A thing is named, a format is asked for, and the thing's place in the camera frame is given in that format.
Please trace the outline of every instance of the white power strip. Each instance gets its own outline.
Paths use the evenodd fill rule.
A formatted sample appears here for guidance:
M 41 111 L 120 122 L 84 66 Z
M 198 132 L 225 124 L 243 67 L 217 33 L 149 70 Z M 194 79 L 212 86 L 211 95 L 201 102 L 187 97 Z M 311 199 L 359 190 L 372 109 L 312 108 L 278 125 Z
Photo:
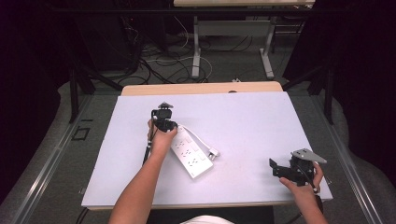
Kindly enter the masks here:
M 172 141 L 171 148 L 192 178 L 203 174 L 213 166 L 213 162 L 182 125 L 177 127 L 177 135 Z

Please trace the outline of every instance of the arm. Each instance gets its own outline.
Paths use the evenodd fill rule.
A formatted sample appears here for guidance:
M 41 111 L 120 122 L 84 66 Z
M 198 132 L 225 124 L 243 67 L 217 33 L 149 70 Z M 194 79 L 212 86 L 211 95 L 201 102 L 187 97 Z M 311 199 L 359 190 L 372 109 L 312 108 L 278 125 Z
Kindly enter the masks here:
M 157 129 L 152 131 L 155 135 L 152 139 L 151 154 L 118 198 L 109 223 L 146 223 L 149 217 L 163 160 L 172 139 L 177 134 L 176 128 L 169 133 Z
M 315 176 L 314 176 L 314 185 L 317 187 L 318 191 L 320 191 L 319 183 L 323 177 L 323 172 L 318 164 L 314 162 L 315 167 Z M 320 212 L 318 208 L 317 200 L 314 194 L 314 191 L 310 185 L 297 187 L 294 183 L 289 181 L 285 177 L 281 177 L 279 181 L 285 185 L 291 193 L 294 195 L 294 201 L 300 209 L 300 212 L 303 214 L 303 217 L 307 224 L 315 223 L 328 223 L 326 218 Z

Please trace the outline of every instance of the white tabletop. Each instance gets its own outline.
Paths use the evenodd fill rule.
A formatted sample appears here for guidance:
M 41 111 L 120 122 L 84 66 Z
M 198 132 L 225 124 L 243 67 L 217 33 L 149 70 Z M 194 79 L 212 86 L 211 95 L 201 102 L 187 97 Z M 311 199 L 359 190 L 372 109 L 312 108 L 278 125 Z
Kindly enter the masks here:
M 313 5 L 315 0 L 175 0 L 176 7 L 265 7 Z
M 290 153 L 311 148 L 286 92 L 120 96 L 84 195 L 82 206 L 112 208 L 142 165 L 147 121 L 162 102 L 184 124 L 220 151 L 214 167 L 191 179 L 172 150 L 166 156 L 153 208 L 292 203 L 272 176 L 269 159 L 289 166 Z M 332 199 L 323 181 L 321 198 Z

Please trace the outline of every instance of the electrical outlet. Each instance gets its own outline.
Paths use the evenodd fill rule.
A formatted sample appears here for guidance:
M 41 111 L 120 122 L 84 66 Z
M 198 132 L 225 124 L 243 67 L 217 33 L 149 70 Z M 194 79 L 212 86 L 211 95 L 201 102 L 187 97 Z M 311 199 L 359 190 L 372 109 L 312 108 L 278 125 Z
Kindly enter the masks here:
M 203 174 L 213 166 L 213 162 L 182 125 L 177 127 L 177 135 L 172 141 L 171 148 L 192 178 Z

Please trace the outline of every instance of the white table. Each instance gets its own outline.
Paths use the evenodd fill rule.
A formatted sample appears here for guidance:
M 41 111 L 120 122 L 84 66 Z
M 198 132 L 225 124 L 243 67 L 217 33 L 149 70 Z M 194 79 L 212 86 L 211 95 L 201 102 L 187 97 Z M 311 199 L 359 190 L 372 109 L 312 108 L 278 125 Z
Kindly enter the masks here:
M 214 167 L 191 179 L 172 150 L 163 162 L 153 208 L 197 208 L 292 203 L 272 176 L 269 159 L 289 166 L 290 153 L 310 148 L 286 92 L 277 82 L 131 86 L 119 97 L 82 206 L 111 209 L 142 165 L 147 121 L 162 102 L 220 151 Z M 332 194 L 321 183 L 321 197 Z
M 276 7 L 313 5 L 315 0 L 175 0 L 176 7 Z M 270 21 L 198 21 L 194 17 L 194 58 L 191 77 L 198 78 L 201 49 L 200 35 L 255 35 L 266 36 L 264 48 L 260 49 L 265 75 L 274 79 L 268 59 L 268 51 L 276 26 L 276 17 Z

